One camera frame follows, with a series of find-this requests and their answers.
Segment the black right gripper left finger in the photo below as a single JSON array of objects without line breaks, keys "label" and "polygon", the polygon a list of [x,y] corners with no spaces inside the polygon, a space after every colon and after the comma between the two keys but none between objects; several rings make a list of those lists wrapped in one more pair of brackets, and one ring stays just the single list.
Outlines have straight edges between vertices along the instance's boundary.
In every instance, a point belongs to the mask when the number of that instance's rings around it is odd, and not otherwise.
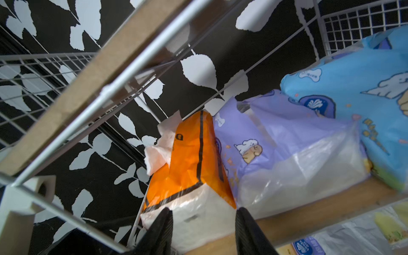
[{"label": "black right gripper left finger", "polygon": [[124,255],[170,255],[173,236],[173,212],[164,208],[139,243]]}]

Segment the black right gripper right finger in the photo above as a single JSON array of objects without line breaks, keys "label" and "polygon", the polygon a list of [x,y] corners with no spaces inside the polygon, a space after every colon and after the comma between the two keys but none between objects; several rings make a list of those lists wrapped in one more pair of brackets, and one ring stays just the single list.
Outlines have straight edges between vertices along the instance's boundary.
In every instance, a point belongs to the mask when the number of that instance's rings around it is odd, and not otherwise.
[{"label": "black right gripper right finger", "polygon": [[235,217],[235,241],[238,255],[278,255],[249,211],[240,207]]}]

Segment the orange tissue pack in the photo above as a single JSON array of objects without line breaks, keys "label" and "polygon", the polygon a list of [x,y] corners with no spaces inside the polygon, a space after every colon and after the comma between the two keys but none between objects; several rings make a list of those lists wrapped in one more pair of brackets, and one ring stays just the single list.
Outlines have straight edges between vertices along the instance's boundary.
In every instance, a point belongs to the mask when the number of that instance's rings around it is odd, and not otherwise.
[{"label": "orange tissue pack", "polygon": [[186,253],[234,232],[236,204],[219,158],[213,118],[200,111],[168,137],[169,160],[153,160],[156,171],[140,215],[150,228],[159,213],[173,213],[172,246]]}]

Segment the blue cartoon tissue pack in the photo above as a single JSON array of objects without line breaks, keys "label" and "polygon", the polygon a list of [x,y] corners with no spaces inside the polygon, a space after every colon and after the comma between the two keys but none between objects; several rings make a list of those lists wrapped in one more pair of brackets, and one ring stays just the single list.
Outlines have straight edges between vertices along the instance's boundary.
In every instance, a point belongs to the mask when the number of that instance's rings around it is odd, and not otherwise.
[{"label": "blue cartoon tissue pack", "polygon": [[283,93],[327,118],[358,122],[373,173],[408,191],[408,28],[376,33],[280,83]]}]

